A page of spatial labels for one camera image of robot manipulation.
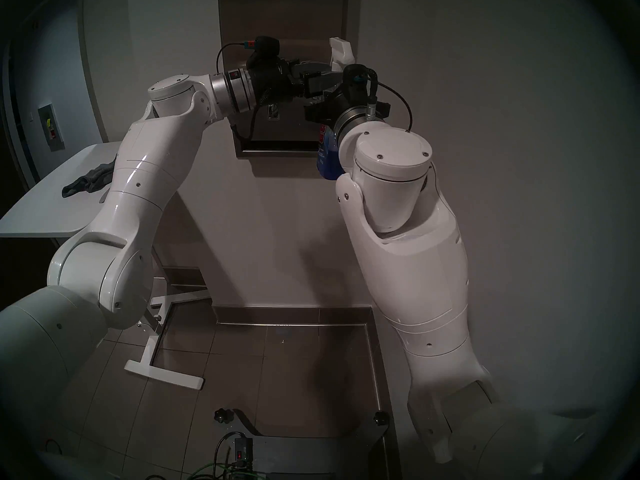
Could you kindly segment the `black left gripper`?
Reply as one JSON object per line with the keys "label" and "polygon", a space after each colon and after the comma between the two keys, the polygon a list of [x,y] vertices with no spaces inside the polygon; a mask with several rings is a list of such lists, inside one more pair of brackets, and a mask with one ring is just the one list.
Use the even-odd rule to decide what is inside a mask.
{"label": "black left gripper", "polygon": [[[303,73],[303,82],[296,72]],[[335,90],[341,72],[330,72],[330,64],[320,61],[287,60],[279,56],[248,59],[248,74],[256,104],[274,104],[294,98],[311,99]]]}

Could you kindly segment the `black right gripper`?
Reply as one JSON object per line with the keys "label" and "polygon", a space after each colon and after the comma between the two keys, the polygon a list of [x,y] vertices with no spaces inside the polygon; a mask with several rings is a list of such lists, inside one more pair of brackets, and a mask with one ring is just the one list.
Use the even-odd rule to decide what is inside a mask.
{"label": "black right gripper", "polygon": [[[352,108],[366,109],[369,92],[366,86],[340,86],[328,94],[328,98],[305,106],[305,121],[333,127],[335,122]],[[391,104],[378,100],[375,118],[387,119]]]}

